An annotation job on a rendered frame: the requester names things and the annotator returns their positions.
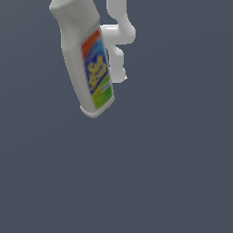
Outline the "white cleanser bottle colourful label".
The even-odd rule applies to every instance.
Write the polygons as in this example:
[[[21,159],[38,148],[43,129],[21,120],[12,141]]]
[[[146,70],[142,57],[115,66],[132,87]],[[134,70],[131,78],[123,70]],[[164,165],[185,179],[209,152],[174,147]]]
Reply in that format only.
[[[93,0],[52,0],[49,10],[58,22],[66,68],[88,117],[100,116],[115,100],[100,16]]]

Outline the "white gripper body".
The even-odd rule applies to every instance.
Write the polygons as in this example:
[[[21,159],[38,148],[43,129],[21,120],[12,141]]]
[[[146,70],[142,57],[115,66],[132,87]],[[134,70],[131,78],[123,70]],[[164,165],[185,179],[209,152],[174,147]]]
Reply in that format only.
[[[110,66],[110,73],[113,83],[122,83],[127,79],[126,70],[122,64],[112,64]]]

